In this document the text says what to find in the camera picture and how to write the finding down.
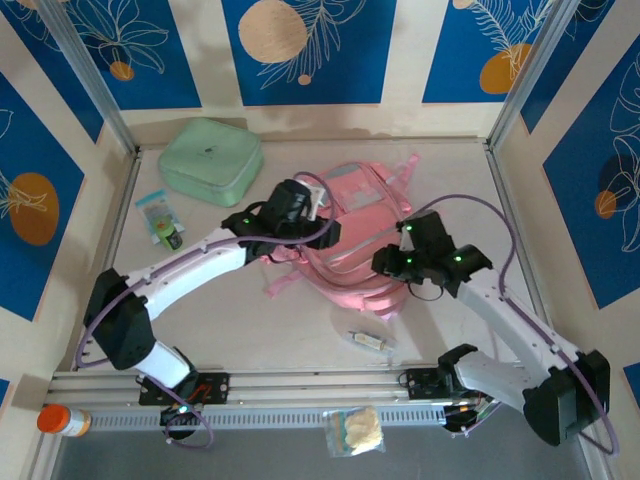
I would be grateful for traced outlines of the clear bag with cotton pads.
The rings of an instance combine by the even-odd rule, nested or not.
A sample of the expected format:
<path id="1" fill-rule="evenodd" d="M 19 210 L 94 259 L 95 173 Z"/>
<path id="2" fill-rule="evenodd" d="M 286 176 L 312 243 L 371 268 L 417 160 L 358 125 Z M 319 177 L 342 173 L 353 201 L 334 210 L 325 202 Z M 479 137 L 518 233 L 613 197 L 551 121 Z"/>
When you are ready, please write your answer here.
<path id="1" fill-rule="evenodd" d="M 375 407 L 330 410 L 323 413 L 322 420 L 332 458 L 386 451 L 381 419 Z"/>

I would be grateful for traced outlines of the clear packet with green item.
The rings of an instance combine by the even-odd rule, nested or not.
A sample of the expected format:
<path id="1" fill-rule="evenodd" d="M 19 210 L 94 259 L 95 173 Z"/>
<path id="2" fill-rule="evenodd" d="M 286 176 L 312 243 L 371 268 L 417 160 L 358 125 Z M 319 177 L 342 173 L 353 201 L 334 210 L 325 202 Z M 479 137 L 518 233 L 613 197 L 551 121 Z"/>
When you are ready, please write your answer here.
<path id="1" fill-rule="evenodd" d="M 154 245 L 162 245 L 170 251 L 182 247 L 182 232 L 185 228 L 171 207 L 165 190 L 157 190 L 137 200 L 135 208 Z"/>

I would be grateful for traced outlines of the aluminium front rail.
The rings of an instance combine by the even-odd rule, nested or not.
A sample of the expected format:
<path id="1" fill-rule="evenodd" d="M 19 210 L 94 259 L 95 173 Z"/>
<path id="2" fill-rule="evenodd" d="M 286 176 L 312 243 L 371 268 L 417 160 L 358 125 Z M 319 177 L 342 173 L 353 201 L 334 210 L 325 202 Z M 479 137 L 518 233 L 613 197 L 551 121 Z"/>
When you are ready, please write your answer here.
<path id="1" fill-rule="evenodd" d="M 398 369 L 337 371 L 232 371 L 223 388 L 226 405 L 240 407 L 324 407 L 404 405 L 408 389 Z M 45 402 L 87 409 L 116 409 L 138 404 L 141 385 L 132 373 L 57 372 Z"/>

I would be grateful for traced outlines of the clear bag with small tubes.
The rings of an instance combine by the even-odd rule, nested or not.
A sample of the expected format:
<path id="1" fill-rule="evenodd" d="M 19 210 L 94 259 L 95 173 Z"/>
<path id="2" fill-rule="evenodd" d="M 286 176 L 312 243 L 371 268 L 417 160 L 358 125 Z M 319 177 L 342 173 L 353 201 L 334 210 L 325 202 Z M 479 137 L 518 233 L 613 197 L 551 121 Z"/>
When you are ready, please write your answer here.
<path id="1" fill-rule="evenodd" d="M 356 310 L 335 308 L 329 319 L 346 343 L 387 358 L 394 355 L 397 340 L 393 329 L 379 317 Z"/>

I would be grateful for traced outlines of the pink backpack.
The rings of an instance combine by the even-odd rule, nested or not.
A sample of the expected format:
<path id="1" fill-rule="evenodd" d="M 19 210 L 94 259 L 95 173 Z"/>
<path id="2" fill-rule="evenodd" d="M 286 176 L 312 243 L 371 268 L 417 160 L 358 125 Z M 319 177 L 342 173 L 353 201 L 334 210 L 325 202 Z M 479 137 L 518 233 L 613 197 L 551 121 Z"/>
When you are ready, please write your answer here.
<path id="1" fill-rule="evenodd" d="M 274 298 L 289 285 L 305 280 L 334 304 L 371 313 L 388 320 L 402 310 L 409 296 L 400 281 L 375 273 L 373 255 L 397 245 L 396 224 L 409 216 L 409 183 L 420 157 L 413 154 L 392 170 L 376 162 L 351 162 L 324 172 L 333 201 L 323 199 L 318 213 L 328 216 L 334 207 L 341 225 L 334 246 L 314 250 L 302 247 L 298 254 L 278 247 L 266 263 L 289 263 L 292 271 L 266 289 Z"/>

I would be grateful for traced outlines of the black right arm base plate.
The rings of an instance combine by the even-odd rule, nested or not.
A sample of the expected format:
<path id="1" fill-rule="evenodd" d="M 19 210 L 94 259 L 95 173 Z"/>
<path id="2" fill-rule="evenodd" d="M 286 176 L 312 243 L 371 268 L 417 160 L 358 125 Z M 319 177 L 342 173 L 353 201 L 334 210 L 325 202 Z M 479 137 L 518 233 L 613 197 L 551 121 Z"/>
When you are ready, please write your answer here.
<path id="1" fill-rule="evenodd" d="M 407 390 L 410 400 L 471 399 L 481 396 L 476 390 L 464 387 L 456 377 L 438 368 L 410 368 L 397 378 Z"/>

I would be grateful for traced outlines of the aluminium side rail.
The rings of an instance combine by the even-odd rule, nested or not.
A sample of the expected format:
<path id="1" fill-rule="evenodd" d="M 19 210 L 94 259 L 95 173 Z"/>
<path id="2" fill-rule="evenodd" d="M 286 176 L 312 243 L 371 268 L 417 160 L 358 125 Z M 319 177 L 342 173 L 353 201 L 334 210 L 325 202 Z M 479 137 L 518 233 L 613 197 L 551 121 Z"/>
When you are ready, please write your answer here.
<path id="1" fill-rule="evenodd" d="M 140 170 L 141 156 L 142 149 L 140 146 L 136 146 L 134 152 L 126 157 L 125 174 L 120 179 L 120 184 L 116 188 L 109 206 L 104 228 L 96 250 L 96 259 L 90 270 L 89 279 L 91 283 L 88 286 L 86 300 L 89 300 L 91 297 L 91 292 L 98 275 L 112 267 L 115 262 L 115 256 Z M 69 362 L 68 367 L 71 372 L 76 372 L 80 368 L 77 357 L 82 358 L 84 356 L 86 344 L 92 341 L 91 337 L 84 340 L 86 330 L 84 316 L 81 316 L 78 321 L 78 326 L 73 329 L 65 357 L 65 360 Z"/>
<path id="2" fill-rule="evenodd" d="M 547 308 L 544 304 L 541 291 L 536 280 L 531 259 L 523 241 L 516 205 L 512 198 L 506 176 L 502 171 L 497 155 L 490 150 L 487 145 L 484 146 L 484 150 L 501 206 L 509 221 L 509 225 L 514 231 L 516 256 L 527 288 L 531 308 L 548 327 L 553 328 L 553 322 L 548 316 Z"/>

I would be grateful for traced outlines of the black connector bracket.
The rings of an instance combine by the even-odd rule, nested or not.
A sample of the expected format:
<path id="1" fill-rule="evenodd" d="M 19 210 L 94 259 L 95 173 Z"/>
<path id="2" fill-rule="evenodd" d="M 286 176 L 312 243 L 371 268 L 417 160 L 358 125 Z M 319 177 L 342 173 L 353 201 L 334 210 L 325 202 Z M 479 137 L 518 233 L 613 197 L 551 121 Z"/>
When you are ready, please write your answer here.
<path id="1" fill-rule="evenodd" d="M 446 407 L 444 409 L 444 428 L 452 438 L 468 438 L 470 434 L 488 420 L 499 407 L 499 403 L 489 403 L 485 406 L 465 405 Z"/>
<path id="2" fill-rule="evenodd" d="M 168 407 L 160 412 L 160 427 L 171 441 L 184 440 L 193 435 L 200 421 L 184 406 Z"/>

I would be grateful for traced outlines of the orange capped bottle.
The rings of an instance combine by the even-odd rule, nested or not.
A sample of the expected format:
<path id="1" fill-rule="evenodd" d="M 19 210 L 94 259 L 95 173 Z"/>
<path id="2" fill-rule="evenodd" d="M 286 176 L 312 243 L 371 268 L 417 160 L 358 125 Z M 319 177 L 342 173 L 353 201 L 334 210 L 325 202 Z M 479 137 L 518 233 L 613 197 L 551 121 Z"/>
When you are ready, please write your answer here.
<path id="1" fill-rule="evenodd" d="M 36 421 L 40 432 L 68 437 L 84 435 L 91 427 L 91 423 L 92 417 L 88 412 L 60 404 L 44 407 Z"/>

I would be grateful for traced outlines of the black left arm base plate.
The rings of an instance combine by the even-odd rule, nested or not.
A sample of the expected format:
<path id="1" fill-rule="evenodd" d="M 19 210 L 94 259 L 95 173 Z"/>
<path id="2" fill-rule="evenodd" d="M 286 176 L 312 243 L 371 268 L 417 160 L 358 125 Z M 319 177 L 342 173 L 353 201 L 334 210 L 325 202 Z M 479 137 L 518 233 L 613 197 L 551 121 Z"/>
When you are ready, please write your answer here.
<path id="1" fill-rule="evenodd" d="M 192 405 L 223 405 L 227 402 L 229 380 L 230 375 L 226 372 L 192 372 L 171 392 Z M 138 403 L 142 406 L 178 403 L 149 377 L 140 378 L 137 383 L 140 386 Z"/>

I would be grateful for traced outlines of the aluminium corner post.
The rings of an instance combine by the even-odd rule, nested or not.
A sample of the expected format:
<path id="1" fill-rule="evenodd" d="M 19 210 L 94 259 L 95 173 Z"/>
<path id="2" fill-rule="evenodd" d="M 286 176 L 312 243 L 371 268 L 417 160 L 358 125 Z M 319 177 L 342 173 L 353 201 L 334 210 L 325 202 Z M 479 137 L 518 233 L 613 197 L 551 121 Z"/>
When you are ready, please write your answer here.
<path id="1" fill-rule="evenodd" d="M 524 67 L 508 93 L 486 147 L 495 153 L 512 126 L 521 122 L 532 134 L 589 43 L 583 23 L 583 0 L 554 0 L 551 13 L 534 41 Z"/>
<path id="2" fill-rule="evenodd" d="M 58 48 L 116 140 L 129 155 L 136 156 L 138 147 L 131 131 L 65 8 L 57 0 L 34 0 L 34 3 Z"/>

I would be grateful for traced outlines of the mint green zip pouch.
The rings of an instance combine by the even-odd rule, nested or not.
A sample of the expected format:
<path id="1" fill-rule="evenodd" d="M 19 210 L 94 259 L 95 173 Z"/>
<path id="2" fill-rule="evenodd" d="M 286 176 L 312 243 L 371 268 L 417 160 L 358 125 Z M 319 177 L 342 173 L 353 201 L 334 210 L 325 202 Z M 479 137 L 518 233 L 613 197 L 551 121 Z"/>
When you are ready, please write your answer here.
<path id="1" fill-rule="evenodd" d="M 264 162 L 260 137 L 207 118 L 190 120 L 159 156 L 174 191 L 220 207 L 237 205 Z"/>

